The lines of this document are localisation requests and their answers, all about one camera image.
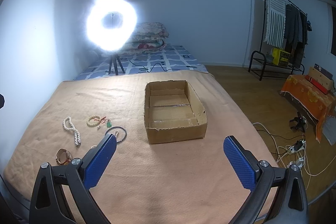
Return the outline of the grey floor mat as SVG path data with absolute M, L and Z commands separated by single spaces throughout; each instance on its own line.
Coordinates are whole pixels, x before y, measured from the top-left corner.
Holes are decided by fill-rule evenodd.
M 330 145 L 335 145 L 336 142 L 336 118 L 327 117 L 322 132 Z

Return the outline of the dark hanging clothes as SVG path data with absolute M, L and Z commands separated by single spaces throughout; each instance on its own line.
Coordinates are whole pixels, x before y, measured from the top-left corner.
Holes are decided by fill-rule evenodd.
M 284 50 L 290 53 L 289 62 L 291 65 L 298 69 L 304 58 L 309 31 L 312 29 L 307 15 L 292 4 L 286 5 Z

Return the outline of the open cardboard box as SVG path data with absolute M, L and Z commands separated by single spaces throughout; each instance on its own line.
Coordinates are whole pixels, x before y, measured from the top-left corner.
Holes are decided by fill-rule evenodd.
M 203 139 L 207 114 L 186 80 L 153 81 L 145 87 L 144 125 L 149 144 Z

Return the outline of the white power strip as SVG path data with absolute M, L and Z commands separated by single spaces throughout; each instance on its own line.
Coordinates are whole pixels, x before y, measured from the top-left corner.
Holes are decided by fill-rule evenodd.
M 294 154 L 305 149 L 306 149 L 306 141 L 301 139 L 296 141 L 294 145 L 291 145 L 286 151 L 289 154 Z

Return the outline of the yellow crate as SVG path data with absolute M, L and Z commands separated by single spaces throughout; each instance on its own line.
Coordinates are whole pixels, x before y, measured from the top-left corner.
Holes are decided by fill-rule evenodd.
M 283 51 L 280 48 L 273 48 L 272 57 L 273 57 L 272 63 L 274 65 L 277 65 L 280 67 L 287 67 L 289 59 L 290 59 L 290 53 Z

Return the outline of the dark blue bangle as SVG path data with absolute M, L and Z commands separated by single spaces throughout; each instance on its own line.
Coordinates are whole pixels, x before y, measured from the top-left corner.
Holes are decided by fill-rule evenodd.
M 106 134 L 112 134 L 115 136 L 117 144 L 122 143 L 127 138 L 127 131 L 121 126 L 113 126 L 106 130 Z

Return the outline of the stack of floral quilts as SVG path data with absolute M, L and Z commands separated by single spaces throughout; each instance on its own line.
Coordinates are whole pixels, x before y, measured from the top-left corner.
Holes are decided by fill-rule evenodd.
M 169 32 L 160 22 L 138 23 L 127 42 L 120 49 L 123 53 L 156 51 L 166 45 Z

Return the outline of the boxes on orange table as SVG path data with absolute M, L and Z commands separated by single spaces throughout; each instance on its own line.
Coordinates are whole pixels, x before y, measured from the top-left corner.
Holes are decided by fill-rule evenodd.
M 305 79 L 318 88 L 323 94 L 328 94 L 334 90 L 333 75 L 318 64 L 309 68 Z

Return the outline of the black clothes rack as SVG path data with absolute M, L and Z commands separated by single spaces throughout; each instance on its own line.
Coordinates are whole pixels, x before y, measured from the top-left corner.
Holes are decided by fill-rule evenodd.
M 259 80 L 285 79 L 294 72 L 305 73 L 308 14 L 290 0 L 263 0 L 259 48 L 252 51 L 248 71 Z

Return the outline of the brown leather strap watch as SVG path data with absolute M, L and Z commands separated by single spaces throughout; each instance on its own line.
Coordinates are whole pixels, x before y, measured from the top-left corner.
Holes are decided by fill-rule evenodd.
M 55 160 L 58 165 L 67 165 L 72 161 L 72 155 L 66 149 L 61 148 L 57 151 Z

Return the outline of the tan blanket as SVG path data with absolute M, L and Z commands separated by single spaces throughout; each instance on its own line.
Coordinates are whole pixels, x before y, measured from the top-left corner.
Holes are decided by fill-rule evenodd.
M 143 121 L 146 84 L 186 80 L 207 114 L 203 139 L 151 145 Z M 112 223 L 228 223 L 247 198 L 223 152 L 233 135 L 257 159 L 275 165 L 266 144 L 209 73 L 177 71 L 64 81 L 29 124 L 5 180 L 30 198 L 41 163 L 64 148 L 82 157 L 104 136 L 89 116 L 108 116 L 127 131 L 92 196 Z

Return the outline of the orange floral covered table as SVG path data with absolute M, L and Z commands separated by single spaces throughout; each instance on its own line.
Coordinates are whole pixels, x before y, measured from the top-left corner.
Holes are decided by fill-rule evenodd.
M 289 93 L 317 120 L 315 138 L 322 139 L 323 124 L 327 117 L 335 117 L 335 96 L 331 93 L 323 94 L 304 75 L 289 75 L 281 88 L 281 93 Z

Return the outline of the striped white towel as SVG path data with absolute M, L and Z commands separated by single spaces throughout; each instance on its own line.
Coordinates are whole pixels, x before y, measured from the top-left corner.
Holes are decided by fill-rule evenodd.
M 282 48 L 285 34 L 286 0 L 266 0 L 264 43 Z

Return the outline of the blue white checkered bedsheet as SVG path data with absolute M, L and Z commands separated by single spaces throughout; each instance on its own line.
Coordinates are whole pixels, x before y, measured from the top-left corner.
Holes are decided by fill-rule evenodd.
M 183 46 L 167 45 L 158 51 L 143 51 L 134 54 L 120 55 L 121 62 L 125 69 L 125 74 L 133 75 L 154 72 L 176 72 L 176 71 L 200 71 L 206 72 L 206 67 L 198 61 Z M 102 57 L 92 63 L 82 73 L 74 78 L 78 80 L 89 80 L 100 77 L 115 76 L 114 73 L 108 75 L 110 57 Z

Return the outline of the black tripod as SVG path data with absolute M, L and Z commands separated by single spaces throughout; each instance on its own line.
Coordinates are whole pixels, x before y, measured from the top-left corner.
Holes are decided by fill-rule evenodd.
M 120 56 L 117 53 L 111 54 L 109 60 L 109 68 L 106 72 L 108 73 L 108 75 L 114 73 L 116 76 L 120 73 L 125 74 L 125 69 L 121 62 Z

